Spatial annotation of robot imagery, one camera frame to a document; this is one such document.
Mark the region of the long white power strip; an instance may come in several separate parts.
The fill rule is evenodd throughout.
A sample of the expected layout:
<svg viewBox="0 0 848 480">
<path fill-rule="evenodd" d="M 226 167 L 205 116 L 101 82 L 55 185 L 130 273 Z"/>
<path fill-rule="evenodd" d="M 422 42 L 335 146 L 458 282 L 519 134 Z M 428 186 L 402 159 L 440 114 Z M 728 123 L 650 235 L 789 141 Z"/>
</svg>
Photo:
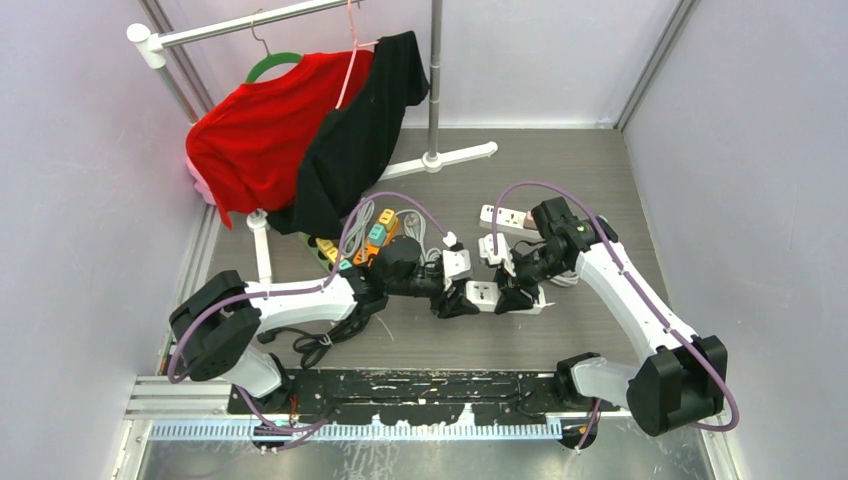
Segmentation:
<svg viewBox="0 0 848 480">
<path fill-rule="evenodd" d="M 397 213 L 402 220 L 404 236 L 413 238 L 421 243 L 426 230 L 426 221 L 423 215 L 414 209 L 400 210 Z M 422 253 L 424 260 L 418 260 L 418 263 L 415 263 L 414 271 L 410 270 L 410 272 L 414 273 L 410 273 L 403 278 L 398 277 L 397 279 L 386 280 L 387 283 L 384 288 L 385 292 L 389 295 L 430 299 L 429 296 L 434 293 L 434 285 L 427 281 L 424 270 L 426 267 L 440 267 L 443 270 L 442 251 L 432 248 L 425 252 L 423 247 L 419 246 L 417 248 Z M 501 273 L 496 273 L 494 281 L 475 281 L 470 278 L 463 281 L 465 295 L 479 307 L 480 313 L 494 313 L 498 290 L 509 287 L 506 278 Z M 545 291 L 541 286 L 539 287 L 540 294 L 538 297 L 533 297 L 534 308 L 532 310 L 510 313 L 536 315 L 541 313 L 546 306 L 553 305 L 546 301 Z"/>
</svg>

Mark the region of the pink plug adapter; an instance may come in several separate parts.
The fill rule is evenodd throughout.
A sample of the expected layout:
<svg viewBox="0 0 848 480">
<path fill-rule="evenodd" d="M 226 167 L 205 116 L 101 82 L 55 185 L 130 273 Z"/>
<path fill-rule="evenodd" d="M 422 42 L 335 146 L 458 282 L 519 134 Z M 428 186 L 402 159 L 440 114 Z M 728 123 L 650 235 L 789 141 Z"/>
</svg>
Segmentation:
<svg viewBox="0 0 848 480">
<path fill-rule="evenodd" d="M 534 231 L 538 230 L 538 226 L 536 224 L 535 218 L 533 217 L 533 215 L 530 211 L 528 211 L 525 214 L 525 218 L 524 218 L 524 221 L 523 221 L 523 227 L 525 229 L 528 229 L 528 230 L 534 230 Z"/>
</svg>

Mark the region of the short white power strip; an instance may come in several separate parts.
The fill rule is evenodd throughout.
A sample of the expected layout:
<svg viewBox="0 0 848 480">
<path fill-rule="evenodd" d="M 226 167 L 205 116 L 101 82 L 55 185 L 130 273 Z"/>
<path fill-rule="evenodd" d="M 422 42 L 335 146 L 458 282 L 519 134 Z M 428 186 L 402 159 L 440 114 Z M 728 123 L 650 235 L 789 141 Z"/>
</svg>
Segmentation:
<svg viewBox="0 0 848 480">
<path fill-rule="evenodd" d="M 523 227 L 523 221 L 527 212 L 499 207 L 491 204 L 481 206 L 479 215 L 479 224 L 482 228 L 490 228 L 492 219 L 498 225 L 498 230 L 504 233 L 517 235 L 521 238 L 539 241 L 541 236 L 538 231 L 528 230 Z M 549 282 L 559 287 L 573 287 L 578 284 L 578 277 L 574 272 L 566 271 L 563 274 L 551 277 Z"/>
</svg>

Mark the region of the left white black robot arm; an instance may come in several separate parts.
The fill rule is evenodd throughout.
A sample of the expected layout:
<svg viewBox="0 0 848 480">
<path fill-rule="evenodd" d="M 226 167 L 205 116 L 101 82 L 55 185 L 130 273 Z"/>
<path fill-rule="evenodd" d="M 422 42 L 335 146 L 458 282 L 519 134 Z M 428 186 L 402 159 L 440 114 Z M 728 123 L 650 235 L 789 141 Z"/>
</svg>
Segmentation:
<svg viewBox="0 0 848 480">
<path fill-rule="evenodd" d="M 169 318 L 177 346 L 168 376 L 175 382 L 222 378 L 265 411 L 280 412 L 292 388 L 281 362 L 254 348 L 257 336 L 313 321 L 365 320 L 394 296 L 427 298 L 440 318 L 478 313 L 465 295 L 470 254 L 454 238 L 446 241 L 436 259 L 423 262 L 419 243 L 401 236 L 370 263 L 312 281 L 262 284 L 243 281 L 235 270 L 219 273 Z"/>
</svg>

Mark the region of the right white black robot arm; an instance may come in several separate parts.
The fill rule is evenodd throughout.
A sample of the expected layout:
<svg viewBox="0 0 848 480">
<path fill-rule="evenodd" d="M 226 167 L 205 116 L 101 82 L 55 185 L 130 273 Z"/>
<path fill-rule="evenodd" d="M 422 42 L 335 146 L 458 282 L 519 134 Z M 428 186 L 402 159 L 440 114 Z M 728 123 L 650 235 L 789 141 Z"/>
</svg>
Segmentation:
<svg viewBox="0 0 848 480">
<path fill-rule="evenodd" d="M 501 290 L 496 310 L 529 309 L 541 284 L 565 273 L 591 287 L 630 340 L 639 366 L 612 362 L 598 353 L 557 364 L 558 403 L 577 411 L 602 402 L 628 410 L 642 431 L 659 436 L 704 419 L 729 405 L 728 352 L 717 336 L 704 337 L 683 322 L 651 289 L 629 260 L 605 218 L 579 218 L 562 197 L 531 211 L 539 241 L 521 253 L 488 222 L 479 239 L 482 262 L 496 271 Z"/>
</svg>

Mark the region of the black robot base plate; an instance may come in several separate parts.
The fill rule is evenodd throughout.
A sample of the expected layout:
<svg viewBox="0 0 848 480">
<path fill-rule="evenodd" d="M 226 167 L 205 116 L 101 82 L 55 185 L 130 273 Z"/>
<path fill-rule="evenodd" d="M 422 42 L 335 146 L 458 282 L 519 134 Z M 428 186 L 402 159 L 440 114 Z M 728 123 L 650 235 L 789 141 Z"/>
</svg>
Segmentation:
<svg viewBox="0 0 848 480">
<path fill-rule="evenodd" d="M 256 445 L 287 440 L 554 440 L 588 447 L 607 402 L 565 391 L 558 372 L 294 370 L 253 398 L 232 388 L 230 415 L 248 415 Z"/>
</svg>

